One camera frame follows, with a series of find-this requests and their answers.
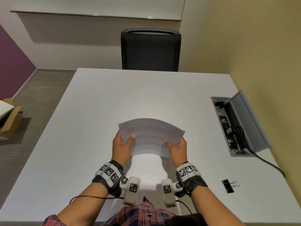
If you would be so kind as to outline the person's left hand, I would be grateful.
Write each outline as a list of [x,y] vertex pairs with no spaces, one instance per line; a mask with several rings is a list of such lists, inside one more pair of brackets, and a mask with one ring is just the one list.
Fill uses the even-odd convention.
[[125,148],[121,133],[120,131],[118,131],[115,138],[113,139],[111,160],[118,162],[124,168],[128,160],[130,159],[130,156],[131,149]]

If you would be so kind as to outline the red plaid shirt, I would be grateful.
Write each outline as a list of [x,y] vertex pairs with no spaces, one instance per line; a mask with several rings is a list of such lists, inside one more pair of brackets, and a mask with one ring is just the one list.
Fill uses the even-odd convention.
[[[175,214],[155,207],[146,197],[140,205],[123,207],[103,223],[103,226],[152,226],[162,225]],[[80,219],[75,213],[48,216],[42,226],[93,226],[94,217]]]

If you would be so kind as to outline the black mesh office chair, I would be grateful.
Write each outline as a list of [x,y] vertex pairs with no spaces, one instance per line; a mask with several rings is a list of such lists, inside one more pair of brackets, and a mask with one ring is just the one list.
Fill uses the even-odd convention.
[[178,72],[181,41],[175,30],[125,29],[121,32],[122,69]]

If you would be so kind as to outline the white wall board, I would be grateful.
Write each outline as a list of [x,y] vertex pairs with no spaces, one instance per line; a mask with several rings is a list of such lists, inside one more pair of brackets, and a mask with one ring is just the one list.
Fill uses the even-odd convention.
[[186,0],[9,0],[11,11],[181,21]]

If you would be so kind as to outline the black power strip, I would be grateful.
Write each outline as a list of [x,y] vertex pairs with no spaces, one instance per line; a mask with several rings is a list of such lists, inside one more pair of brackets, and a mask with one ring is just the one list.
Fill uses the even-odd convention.
[[230,150],[240,152],[241,149],[239,147],[238,140],[241,140],[244,137],[243,128],[241,126],[230,125],[226,116],[219,115],[218,117]]

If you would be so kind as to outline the brown cardboard box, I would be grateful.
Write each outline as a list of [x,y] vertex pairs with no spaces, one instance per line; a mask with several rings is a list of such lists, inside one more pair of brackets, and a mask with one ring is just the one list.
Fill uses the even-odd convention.
[[31,120],[24,117],[23,108],[15,105],[13,98],[0,98],[0,143],[23,135],[21,129]]

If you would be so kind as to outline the person's left forearm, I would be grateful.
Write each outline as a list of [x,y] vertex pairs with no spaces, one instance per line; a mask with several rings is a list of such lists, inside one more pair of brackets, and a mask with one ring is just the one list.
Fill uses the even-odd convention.
[[87,196],[107,198],[108,191],[101,183],[91,183],[80,196],[57,215],[67,226],[93,226],[106,200]]

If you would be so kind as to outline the person's right hand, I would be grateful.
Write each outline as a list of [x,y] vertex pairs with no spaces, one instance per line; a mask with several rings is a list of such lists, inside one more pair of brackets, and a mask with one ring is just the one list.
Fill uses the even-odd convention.
[[169,151],[169,157],[175,166],[175,168],[178,168],[184,163],[188,162],[187,159],[187,142],[184,139],[184,137],[181,138],[179,141],[177,147],[173,151]]

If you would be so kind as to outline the black marker wristband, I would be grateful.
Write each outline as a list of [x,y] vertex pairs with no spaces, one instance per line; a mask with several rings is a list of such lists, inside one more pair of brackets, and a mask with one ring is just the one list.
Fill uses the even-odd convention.
[[182,198],[185,195],[191,197],[192,192],[198,187],[208,187],[206,182],[201,176],[201,173],[197,170],[194,164],[185,162],[176,168],[176,189],[182,189],[181,191],[175,192],[175,196]]
[[93,178],[93,183],[101,183],[108,194],[118,198],[121,195],[120,181],[124,177],[123,167],[115,160],[105,163]]

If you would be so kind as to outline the person's right forearm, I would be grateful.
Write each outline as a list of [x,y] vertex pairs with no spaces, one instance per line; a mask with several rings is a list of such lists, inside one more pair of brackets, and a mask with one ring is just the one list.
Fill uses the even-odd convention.
[[246,226],[208,188],[197,186],[191,200],[197,213],[200,213],[208,226]]

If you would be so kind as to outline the stack of printed paper sheets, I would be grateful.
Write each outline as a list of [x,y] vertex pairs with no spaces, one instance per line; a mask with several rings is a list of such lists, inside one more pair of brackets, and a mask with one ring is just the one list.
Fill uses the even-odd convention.
[[185,134],[185,130],[152,118],[137,118],[118,126],[123,143],[135,135],[135,141],[131,145],[131,156],[155,154],[168,159],[169,150],[164,142],[170,141],[176,146]]

